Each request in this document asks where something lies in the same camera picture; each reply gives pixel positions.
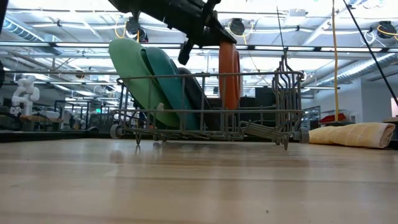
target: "yellow cable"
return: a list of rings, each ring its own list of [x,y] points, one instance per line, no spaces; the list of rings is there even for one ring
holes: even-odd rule
[[[126,35],[126,24],[127,24],[127,21],[124,22],[124,30],[123,30],[123,35],[122,35],[122,36],[120,36],[120,35],[118,34],[118,29],[117,29],[118,22],[119,22],[119,16],[116,16],[116,23],[115,23],[115,25],[114,25],[114,33],[116,34],[117,37],[119,37],[120,39],[123,39],[124,36]]]
[[[387,34],[387,35],[393,35],[394,38],[395,38],[396,40],[398,40],[398,37],[397,37],[398,34],[394,34],[394,33],[390,33],[390,32],[386,32],[386,31],[380,30],[380,27],[382,27],[382,25],[379,25],[379,26],[377,27],[377,30],[378,30],[380,33],[382,33],[382,34]]]
[[[337,92],[337,70],[338,70],[338,54],[337,54],[337,40],[336,40],[336,24],[335,24],[335,0],[331,8],[331,19],[333,27],[333,45],[335,47],[335,121],[338,121],[338,92]]]

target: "teal plate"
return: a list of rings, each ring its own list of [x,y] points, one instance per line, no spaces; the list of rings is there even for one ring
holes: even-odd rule
[[[147,47],[146,54],[155,76],[178,75],[177,68],[163,50]],[[182,89],[181,78],[157,78],[157,81],[173,109],[182,110],[181,106],[184,102],[184,110],[192,110],[193,106]],[[199,130],[199,120],[193,113],[186,114],[186,127],[189,130]]]
[[[109,44],[109,54],[113,65],[121,78],[152,76],[145,59],[145,48],[133,40],[117,39]],[[149,103],[149,87],[152,85]],[[165,110],[172,107],[164,95],[160,85],[150,78],[130,80],[129,92],[134,100],[144,109],[154,109],[159,103],[164,104]],[[158,113],[156,120],[169,127],[178,127],[179,118],[175,113]]]

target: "yellow pole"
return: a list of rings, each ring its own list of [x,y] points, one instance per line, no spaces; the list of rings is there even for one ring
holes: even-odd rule
[[[333,28],[333,45],[335,47],[335,121],[338,121],[338,92],[337,92],[337,70],[338,70],[338,54],[337,54],[337,41],[336,41],[336,24],[335,24],[335,0],[331,8],[331,19]]]

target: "wooden surface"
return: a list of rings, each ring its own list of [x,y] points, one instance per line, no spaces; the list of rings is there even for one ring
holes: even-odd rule
[[[397,223],[397,164],[299,144],[0,144],[0,223]]]
[[[383,120],[384,123],[395,123],[398,122],[398,118],[394,117],[394,118],[387,118],[385,120]]]

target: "beige towel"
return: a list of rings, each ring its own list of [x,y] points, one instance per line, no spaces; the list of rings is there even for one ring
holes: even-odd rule
[[[310,131],[310,143],[384,148],[390,143],[395,128],[394,124],[387,123],[322,127]]]

